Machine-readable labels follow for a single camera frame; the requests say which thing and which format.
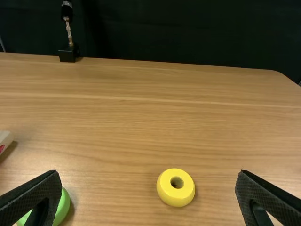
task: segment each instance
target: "ring hole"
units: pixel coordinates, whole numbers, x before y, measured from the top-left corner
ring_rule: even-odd
[[[180,177],[171,178],[170,184],[176,189],[180,189],[184,186],[184,181]]]

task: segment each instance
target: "wood grain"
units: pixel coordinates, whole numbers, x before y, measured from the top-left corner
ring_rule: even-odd
[[[234,187],[249,170],[301,197],[300,87],[268,70],[0,54],[0,194],[56,169],[72,207],[63,225],[243,225]],[[197,194],[157,196],[165,169]]]

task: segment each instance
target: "white object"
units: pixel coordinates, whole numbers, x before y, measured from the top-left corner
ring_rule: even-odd
[[[0,130],[0,155],[13,142],[15,136],[7,130]]]

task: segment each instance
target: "black backdrop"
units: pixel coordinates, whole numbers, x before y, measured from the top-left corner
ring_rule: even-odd
[[[67,42],[61,0],[0,0],[8,52],[51,54]],[[85,57],[272,69],[301,79],[300,0],[73,0]]]

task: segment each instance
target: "red label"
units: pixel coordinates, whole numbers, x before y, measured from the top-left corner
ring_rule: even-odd
[[[0,146],[0,153],[4,150],[5,145]]]

